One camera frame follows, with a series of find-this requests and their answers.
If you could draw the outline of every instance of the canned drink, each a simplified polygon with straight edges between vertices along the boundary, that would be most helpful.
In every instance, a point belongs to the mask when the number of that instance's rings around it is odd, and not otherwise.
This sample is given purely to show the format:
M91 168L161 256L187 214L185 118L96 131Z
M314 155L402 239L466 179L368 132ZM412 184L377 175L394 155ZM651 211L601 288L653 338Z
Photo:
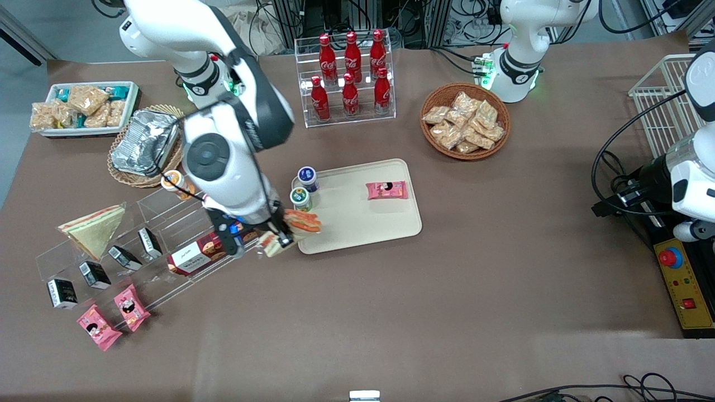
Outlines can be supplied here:
M317 172L312 167L301 167L300 170L298 170L298 181L308 192L317 191Z
M308 212L312 209L310 193L304 187L296 187L290 192L290 202L299 211Z

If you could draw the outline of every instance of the brown tablecloth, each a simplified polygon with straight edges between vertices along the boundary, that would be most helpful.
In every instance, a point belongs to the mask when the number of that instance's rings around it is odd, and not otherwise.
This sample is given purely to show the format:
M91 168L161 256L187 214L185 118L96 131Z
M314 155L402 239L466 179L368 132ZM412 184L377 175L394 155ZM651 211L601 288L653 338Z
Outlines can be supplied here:
M683 35L554 46L538 86L508 107L509 142L479 162L442 156L420 131L425 97L467 79L437 54L395 53L397 119L311 130L293 58L262 59L298 112L289 142L260 154L284 199L303 165L399 157L423 231L319 255L249 255L106 353L73 313L50 308L34 258L63 240L58 224L151 190L107 174L112 139L32 135L0 215L0 399L342 401L379 389L386 402L496 401L646 371L715 393L715 341L680 339L648 250L589 209L595 153L634 113L626 91L684 52ZM55 62L50 72L51 83L132 80L142 106L190 108L162 62ZM614 150L631 169L648 159L642 133Z

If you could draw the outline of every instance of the pink snack package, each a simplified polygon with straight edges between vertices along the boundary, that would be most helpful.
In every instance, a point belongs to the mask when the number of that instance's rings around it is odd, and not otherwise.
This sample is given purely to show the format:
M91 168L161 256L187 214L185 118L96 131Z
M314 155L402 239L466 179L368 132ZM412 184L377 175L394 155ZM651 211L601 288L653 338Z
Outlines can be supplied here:
M102 352L107 351L122 334L102 317L96 304L92 305L85 314L82 314L77 323L87 331Z
M407 199L407 185L405 182L378 182L367 183L368 200L381 200L384 198Z
M151 315L139 301L134 285L129 285L124 292L118 294L114 298L114 303L122 312L122 317L127 321L127 326L132 332L136 331L139 324Z

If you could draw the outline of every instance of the red bottle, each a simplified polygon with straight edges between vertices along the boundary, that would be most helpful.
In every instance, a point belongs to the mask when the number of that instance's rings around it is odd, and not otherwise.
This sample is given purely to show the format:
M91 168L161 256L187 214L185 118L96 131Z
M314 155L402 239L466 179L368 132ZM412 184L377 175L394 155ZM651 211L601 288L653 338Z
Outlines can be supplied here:
M363 80L362 65L360 63L360 50L355 43L358 40L358 34L353 31L347 33L347 47L345 48L345 69L351 73L355 82Z
M370 48L370 77L373 82L378 79L378 70L385 66L384 37L385 33L382 29L373 31L373 47Z
M322 79L326 87L334 87L337 85L337 66L335 65L335 52L330 47L330 36L327 34L320 35L320 71Z
M390 111L390 82L388 69L378 70L378 80L375 81L375 113L387 114Z
M349 119L356 116L360 111L360 104L357 98L358 89L355 88L355 78L352 77L351 73L346 72L343 78L345 78L345 86L342 88L342 110Z
M330 106L327 104L327 92L325 88L320 86L320 77L312 76L310 79L313 84L313 89L310 91L310 97L313 100L313 108L317 115L317 120L324 123L330 119Z

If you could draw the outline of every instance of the wicker basket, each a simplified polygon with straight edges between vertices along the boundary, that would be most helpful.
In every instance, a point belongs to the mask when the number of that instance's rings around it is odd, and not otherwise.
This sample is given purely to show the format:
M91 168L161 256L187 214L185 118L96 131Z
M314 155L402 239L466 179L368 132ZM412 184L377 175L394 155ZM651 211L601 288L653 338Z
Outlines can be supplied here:
M156 105L147 107L146 109L151 110L153 112L173 114L176 117L184 116L184 112L177 109L176 107L169 106L167 104L156 104ZM127 125L122 127L121 132L119 132L119 135L117 135L117 138L114 140L114 144L112 144L112 147L109 148L109 155L107 156L107 169L109 169L109 173L112 175L112 177L114 179L117 180L117 182L124 183L126 185L130 185L132 187L138 187L138 188L156 187L162 181L161 175L157 175L154 177L145 177L145 176L140 176L140 175L134 175L132 173L120 172L119 170L115 169L114 166L112 166L112 152L114 151L114 149L117 148L117 145L119 145L119 143L124 138L124 135L127 133L127 129L129 128L129 125L131 123L132 123L132 119L129 119L129 122L127 123ZM182 158L181 138L182 138L182 129L180 127L177 141L174 143L174 146L172 147L171 151L169 151L168 161L167 161L166 166L164 167L165 170L176 169L177 166L179 166L179 163L181 162L181 158Z
M452 102L457 97L457 94L459 94L459 92L461 91L464 91L467 95L474 99L486 99L497 110L497 123L499 123L499 125L504 128L504 137L502 137L499 141L496 142L496 144L494 144L494 148L489 150L478 149L469 154L461 154L456 151L451 151L442 147L435 141L435 139L432 137L432 134L430 133L430 125L425 123L424 120L422 120L422 116L427 114L427 112L429 112L430 109L435 106L452 107ZM476 84L469 84L467 82L453 82L452 84L444 85L432 91L432 93L427 97L427 99L425 99L425 104L422 106L422 113L420 114L420 126L422 127L422 133L425 135L427 141L429 141L429 143L432 144L432 146L436 148L437 151L460 160L476 160L488 157L489 155L493 154L494 152L497 152L501 149L501 147L504 146L506 140L509 138L509 134L511 133L511 119L509 118L509 111L506 109L506 105L504 105L504 102L502 102L501 99L499 99L496 95L487 91L486 89Z

